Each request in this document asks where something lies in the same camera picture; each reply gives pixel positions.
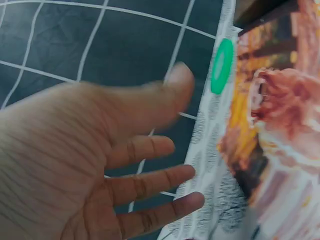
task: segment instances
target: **knuckle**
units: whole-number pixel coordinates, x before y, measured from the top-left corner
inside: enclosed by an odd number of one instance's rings
[[[136,199],[139,200],[145,198],[148,194],[146,181],[136,176],[133,177],[133,184],[136,192]]]
[[[114,185],[113,181],[109,181],[108,179],[105,179],[104,182],[104,185],[106,187],[106,194],[107,196],[109,196],[110,202],[114,204],[114,202],[117,200],[115,193],[116,186]]]
[[[177,205],[177,203],[175,202],[175,201],[172,201],[172,202],[170,202],[170,205],[171,205],[171,208],[172,208],[172,212],[173,212],[173,214],[174,214],[174,217],[176,218],[176,219],[178,219],[178,218],[180,218],[180,211],[179,211],[179,209],[178,209],[178,205]]]
[[[155,140],[152,137],[149,137],[150,143],[151,143],[151,147],[152,147],[152,154],[154,156],[157,155],[157,148],[156,148],[156,143]]]
[[[167,179],[170,188],[174,187],[175,185],[175,177],[174,175],[170,174],[167,169],[164,170],[165,178]]]
[[[151,216],[145,212],[140,212],[139,214],[140,214],[141,221],[142,221],[143,233],[147,233],[151,229],[153,229],[154,221],[151,218]]]
[[[126,143],[127,154],[130,163],[135,163],[137,161],[137,153],[135,144],[132,140],[128,140]]]
[[[127,236],[125,224],[124,224],[123,219],[121,217],[118,217],[118,224],[119,224],[121,235],[123,237]]]
[[[159,221],[158,214],[156,213],[156,211],[152,210],[150,212],[150,216],[152,217],[153,227],[159,226],[160,221]]]

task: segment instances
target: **finger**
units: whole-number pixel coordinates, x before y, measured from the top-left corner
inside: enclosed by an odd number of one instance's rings
[[[117,206],[167,191],[194,176],[192,166],[180,165],[131,177],[107,178],[105,184],[109,187],[113,205]]]
[[[166,224],[196,211],[201,208],[204,203],[204,196],[199,192],[194,192],[153,209],[120,214],[117,218],[120,224],[122,238],[132,238],[155,231]]]
[[[114,147],[108,156],[106,169],[120,168],[143,159],[166,156],[174,150],[175,144],[166,136],[136,136]]]

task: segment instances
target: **white line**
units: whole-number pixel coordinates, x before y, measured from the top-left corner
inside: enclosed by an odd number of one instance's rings
[[[25,54],[24,54],[22,67],[26,66],[26,63],[27,63],[27,60],[28,60],[28,56],[29,56],[29,52],[30,52],[30,48],[31,48],[32,38],[34,37],[34,33],[35,33],[36,20],[37,20],[39,12],[40,12],[41,8],[43,7],[44,3],[45,3],[45,0],[42,0],[41,3],[39,4],[37,10],[35,11],[34,16],[33,16],[32,23],[31,23],[31,31],[30,31],[28,43],[26,45],[26,51],[25,51]],[[20,83],[23,74],[24,74],[24,70],[20,69],[19,76],[18,76],[17,80],[15,81],[11,91],[6,96],[4,102],[3,102],[2,106],[1,106],[1,109],[4,109],[6,107],[10,97],[12,96],[12,94],[14,93],[16,88],[18,87],[18,84]]]
[[[27,71],[27,72],[31,72],[31,73],[35,73],[35,74],[39,74],[39,75],[43,75],[43,76],[47,76],[49,78],[58,79],[58,80],[61,80],[63,82],[67,82],[67,83],[75,83],[76,82],[76,80],[72,80],[72,79],[69,79],[69,78],[66,78],[66,77],[63,77],[63,76],[59,76],[59,75],[55,75],[55,74],[48,73],[48,72],[45,72],[45,71],[33,69],[33,68],[27,67],[27,66],[17,65],[17,64],[14,64],[14,63],[11,63],[11,62],[7,62],[7,61],[0,60],[0,64],[6,65],[6,66],[9,66],[9,67],[12,67],[12,68],[20,69],[20,70],[23,70],[23,71]]]
[[[41,3],[42,0],[17,0],[17,1],[9,1],[7,3],[3,2],[0,3],[0,6],[4,5],[11,5],[11,4],[30,4],[30,3]],[[58,5],[70,5],[70,6],[79,6],[79,7],[87,7],[87,8],[96,8],[101,9],[101,5],[96,4],[89,4],[89,3],[79,3],[79,2],[72,2],[72,1],[53,1],[53,0],[46,0],[48,4],[58,4]]]
[[[1,19],[0,19],[0,28],[2,27],[2,23],[4,22],[4,18],[5,18],[5,14],[6,14],[6,9],[7,9],[7,5],[3,6],[2,9],[2,15],[1,15]]]
[[[80,64],[79,64],[79,68],[78,68],[78,73],[77,73],[77,76],[76,76],[76,81],[77,82],[80,82],[81,81],[81,78],[82,78],[82,72],[84,70],[84,66],[85,66],[85,62],[86,62],[86,58],[87,58],[87,55],[88,55],[88,52],[90,50],[90,47],[92,45],[92,42],[96,36],[96,33],[100,27],[100,24],[101,24],[101,21],[102,19],[104,18],[104,15],[105,15],[105,12],[106,12],[106,6],[108,4],[109,0],[104,0],[104,3],[103,3],[103,8],[101,9],[100,11],[100,14],[99,14],[99,17],[95,23],[95,26],[91,32],[91,35],[89,37],[89,40],[85,46],[85,49],[83,51],[83,54],[82,54],[82,57],[81,57],[81,60],[80,60]]]
[[[168,70],[166,71],[166,74],[165,74],[165,77],[164,79],[167,79],[176,60],[177,60],[177,55],[179,53],[179,49],[180,49],[180,46],[181,46],[181,42],[184,38],[184,34],[185,34],[185,31],[186,31],[186,26],[188,24],[188,21],[189,21],[189,17],[190,17],[190,14],[191,14],[191,11],[192,11],[192,8],[194,7],[194,3],[195,3],[195,0],[190,0],[189,2],[189,6],[188,6],[188,9],[186,10],[186,13],[185,13],[185,16],[184,16],[184,19],[183,19],[183,24],[181,26],[181,29],[180,29],[180,32],[179,32],[179,36],[176,40],[176,43],[175,43],[175,46],[174,46],[174,49],[173,49],[173,53],[172,53],[172,56],[171,56],[171,59],[170,59],[170,63],[169,63],[169,67],[168,67]]]
[[[163,195],[170,196],[170,197],[174,197],[174,198],[176,197],[176,195],[174,193],[172,193],[172,192],[162,191],[160,193],[163,194]]]
[[[195,33],[204,35],[204,36],[206,36],[206,37],[208,37],[208,38],[211,38],[211,39],[216,39],[216,36],[211,35],[211,34],[209,34],[209,33],[207,33],[207,32],[201,31],[201,30],[199,30],[199,29],[195,29],[195,28],[193,28],[193,27],[191,27],[191,26],[185,26],[185,29],[188,29],[188,30],[193,31],[193,32],[195,32]]]
[[[9,1],[9,2],[0,3],[0,6],[7,6],[7,5],[11,5],[11,4],[41,3],[41,2],[42,2],[42,0],[17,0],[17,1]],[[45,3],[58,4],[58,5],[68,5],[68,6],[78,6],[78,7],[86,7],[86,8],[94,8],[94,9],[105,9],[105,10],[117,11],[117,12],[122,12],[122,13],[127,13],[127,14],[134,14],[134,15],[138,15],[138,16],[142,16],[142,17],[146,17],[146,18],[151,18],[151,19],[155,19],[155,20],[159,20],[159,21],[168,23],[168,24],[173,24],[178,27],[184,26],[183,23],[172,21],[172,20],[164,18],[164,17],[160,17],[160,16],[156,16],[156,15],[152,15],[152,14],[148,14],[148,13],[144,13],[144,12],[140,12],[140,11],[129,10],[129,9],[125,9],[125,8],[113,7],[113,6],[103,6],[103,5],[96,5],[96,4],[89,4],[89,3],[80,3],[80,2],[72,2],[72,1],[53,1],[53,0],[46,0]],[[195,33],[204,35],[208,38],[212,38],[212,39],[216,38],[214,35],[211,35],[207,32],[195,29],[190,26],[185,26],[184,28],[188,29],[190,31],[193,31]]]
[[[138,170],[136,171],[136,174],[141,174],[143,169],[144,169],[144,166],[145,166],[145,162],[146,162],[146,159],[143,159],[140,163],[139,163],[139,166],[138,166]]]
[[[184,112],[179,112],[179,115],[188,119],[193,119],[193,120],[197,120],[196,116],[192,116],[190,114],[184,113]]]
[[[134,15],[138,15],[138,16],[143,16],[143,17],[146,17],[146,18],[151,18],[151,19],[162,21],[162,22],[166,22],[168,24],[173,24],[173,25],[176,25],[176,26],[179,26],[179,27],[182,26],[182,24],[179,23],[179,22],[172,21],[172,20],[164,18],[164,17],[155,16],[155,15],[152,15],[152,14],[140,12],[140,11],[134,11],[134,10],[129,10],[129,9],[125,9],[125,8],[119,8],[119,7],[113,7],[113,6],[107,6],[106,9],[107,10],[118,11],[118,12],[122,12],[122,13],[127,13],[127,14],[134,14]]]
[[[128,209],[128,212],[129,212],[129,213],[131,213],[131,212],[134,211],[134,206],[135,206],[135,202],[134,202],[134,201],[130,202],[130,204],[129,204],[129,209]]]

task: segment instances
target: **green ring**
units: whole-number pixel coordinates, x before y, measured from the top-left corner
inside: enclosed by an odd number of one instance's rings
[[[230,39],[224,38],[214,58],[211,73],[211,92],[221,94],[228,81],[234,58],[234,45]]]

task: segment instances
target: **hand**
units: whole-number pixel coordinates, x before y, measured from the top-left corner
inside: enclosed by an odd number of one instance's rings
[[[154,209],[114,212],[191,179],[188,165],[104,179],[105,169],[174,151],[169,138],[141,134],[172,123],[193,85],[180,64],[165,84],[61,84],[0,112],[1,239],[122,240],[199,209],[204,197],[192,193]]]

